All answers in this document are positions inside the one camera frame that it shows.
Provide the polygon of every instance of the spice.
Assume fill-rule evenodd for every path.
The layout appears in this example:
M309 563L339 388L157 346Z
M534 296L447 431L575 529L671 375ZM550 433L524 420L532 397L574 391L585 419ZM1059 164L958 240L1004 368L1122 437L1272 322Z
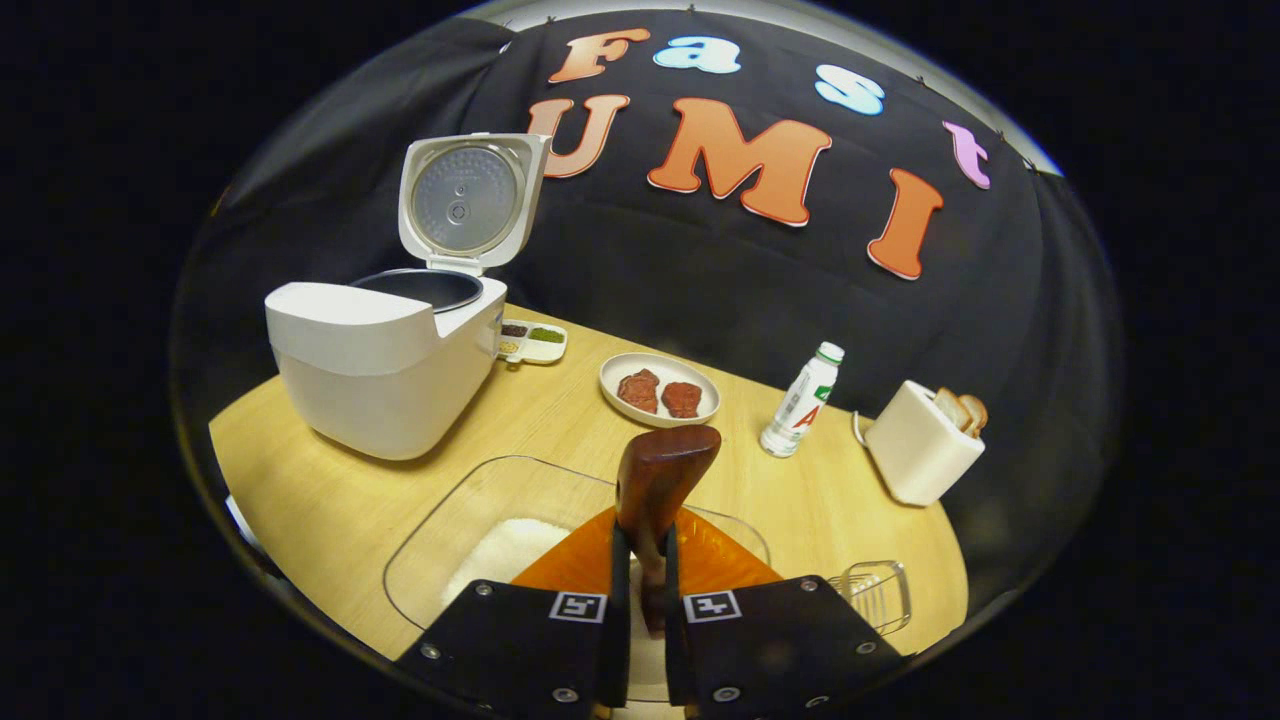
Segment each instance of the spice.
M564 334L556 331L549 331L547 328L534 328L529 333L529 340L540 340L544 342L564 342Z

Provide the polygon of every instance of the white plate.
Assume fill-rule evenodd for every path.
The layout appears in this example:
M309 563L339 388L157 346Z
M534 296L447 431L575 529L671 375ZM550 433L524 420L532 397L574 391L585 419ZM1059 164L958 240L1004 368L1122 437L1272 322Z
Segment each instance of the white plate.
M643 368L649 368L650 373L658 375L657 414L645 413L634 405L623 402L622 398L618 397L618 383L622 382L622 378L634 375ZM666 389L667 383L673 382L692 383L703 388L703 397L698 401L696 418L672 418L671 411L662 404L662 391ZM719 410L719 389L716 388L716 383L710 382L707 375L699 373L689 365L685 365L680 360L649 352L625 352L605 360L604 365L600 365L600 391L604 392L604 398L608 400L609 405L614 406L618 413L622 413L632 420L637 420L655 428L698 425L710 420L712 415Z
M503 320L503 325L520 325L522 328L529 328L529 332L534 332L534 328L544 328L548 331L558 332L564 336L562 342L547 342L545 340L530 340L529 333L524 337L515 337L502 334L502 328L498 328L498 356L507 363L534 363L538 365L549 365L564 356L564 348L568 346L568 331L559 325L548 325L547 323L527 323L525 320ZM513 352L503 352L503 342L509 342L516 346Z

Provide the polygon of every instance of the plastic bottle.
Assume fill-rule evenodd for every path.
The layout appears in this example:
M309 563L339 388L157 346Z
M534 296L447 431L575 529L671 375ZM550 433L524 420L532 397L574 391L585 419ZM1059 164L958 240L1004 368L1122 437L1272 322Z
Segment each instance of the plastic bottle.
M790 457L795 454L800 438L809 432L818 411L827 405L844 359L845 351L840 346L829 342L818 346L818 352L805 363L800 375L782 397L773 421L760 433L760 447L765 452L774 457Z

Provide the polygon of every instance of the white rice cooker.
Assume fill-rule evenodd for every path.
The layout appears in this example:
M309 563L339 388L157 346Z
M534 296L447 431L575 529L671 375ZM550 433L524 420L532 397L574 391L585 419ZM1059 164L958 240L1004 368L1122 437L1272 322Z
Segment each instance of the white rice cooker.
M483 274L529 240L549 151L536 135L413 142L399 237L426 268L268 295L275 364L307 424L385 460L439 442L493 368L507 286Z

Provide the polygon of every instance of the wooden table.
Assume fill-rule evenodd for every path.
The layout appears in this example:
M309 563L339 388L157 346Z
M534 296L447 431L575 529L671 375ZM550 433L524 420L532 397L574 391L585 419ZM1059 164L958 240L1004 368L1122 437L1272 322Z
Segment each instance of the wooden table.
M417 460L375 460L316 434L294 413L279 377L210 423L227 484L266 552L320 610L389 659L420 630L387 600L383 568L449 488L503 455L613 480L627 441L650 429L605 402L599 369L613 355L652 350L513 305L506 314L564 327L564 357L545 366L497 361L444 439ZM796 348L797 370L810 350ZM901 561L913 616L887 639L902 653L929 647L964 621L968 579L946 512L941 503L916 509L888 496L854 438L850 413L827 407L796 455L772 457L758 437L783 392L690 365L721 391L709 424L723 436L690 505L754 525L785 578Z

